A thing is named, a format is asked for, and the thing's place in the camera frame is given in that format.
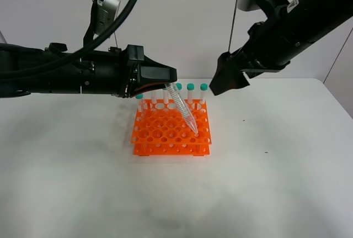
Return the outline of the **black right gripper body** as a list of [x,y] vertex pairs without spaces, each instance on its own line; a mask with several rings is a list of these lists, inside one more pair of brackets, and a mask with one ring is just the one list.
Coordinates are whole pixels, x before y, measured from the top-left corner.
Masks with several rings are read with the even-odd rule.
[[287,19],[257,22],[248,34],[248,41],[228,58],[234,75],[246,73],[253,78],[265,72],[279,72],[290,63],[292,22]]

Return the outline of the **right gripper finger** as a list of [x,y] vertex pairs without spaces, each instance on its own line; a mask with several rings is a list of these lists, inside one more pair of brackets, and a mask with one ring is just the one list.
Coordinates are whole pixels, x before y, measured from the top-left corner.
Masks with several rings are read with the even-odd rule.
[[233,89],[242,89],[249,86],[249,82],[244,76],[243,72],[240,73],[227,73],[227,80],[226,80],[226,91],[230,91]]
[[243,87],[243,76],[233,66],[230,52],[222,53],[217,59],[217,68],[209,87],[215,96],[232,89]]

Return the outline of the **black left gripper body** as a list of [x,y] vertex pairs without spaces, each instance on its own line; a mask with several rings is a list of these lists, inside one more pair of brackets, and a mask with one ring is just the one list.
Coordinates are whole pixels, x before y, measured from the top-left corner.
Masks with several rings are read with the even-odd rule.
[[82,59],[83,94],[109,94],[119,98],[132,98],[139,90],[139,73],[144,62],[144,48],[128,45],[125,50],[92,51]]

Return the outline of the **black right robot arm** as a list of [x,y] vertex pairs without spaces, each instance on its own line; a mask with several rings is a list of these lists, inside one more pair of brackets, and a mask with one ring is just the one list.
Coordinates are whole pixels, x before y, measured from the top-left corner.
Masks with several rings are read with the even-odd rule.
[[248,41],[217,60],[214,95],[249,85],[247,79],[282,71],[290,61],[352,17],[352,0],[239,0],[237,9],[262,10],[267,19],[248,30]]

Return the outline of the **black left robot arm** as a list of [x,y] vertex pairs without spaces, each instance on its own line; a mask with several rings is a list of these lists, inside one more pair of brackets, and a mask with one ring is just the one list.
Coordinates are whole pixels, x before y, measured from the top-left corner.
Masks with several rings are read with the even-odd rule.
[[32,93],[132,98],[177,81],[176,69],[147,57],[142,46],[93,50],[68,64],[51,66],[69,55],[61,43],[44,50],[1,44],[1,98]]

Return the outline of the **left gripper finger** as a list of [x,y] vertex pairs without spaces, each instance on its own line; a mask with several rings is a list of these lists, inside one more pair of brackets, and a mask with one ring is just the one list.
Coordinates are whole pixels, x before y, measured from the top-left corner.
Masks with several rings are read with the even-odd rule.
[[129,83],[125,92],[125,98],[133,98],[139,94],[165,88],[165,83],[151,83],[142,85],[140,83]]
[[143,86],[173,83],[177,81],[177,70],[144,56],[138,64],[137,78]]

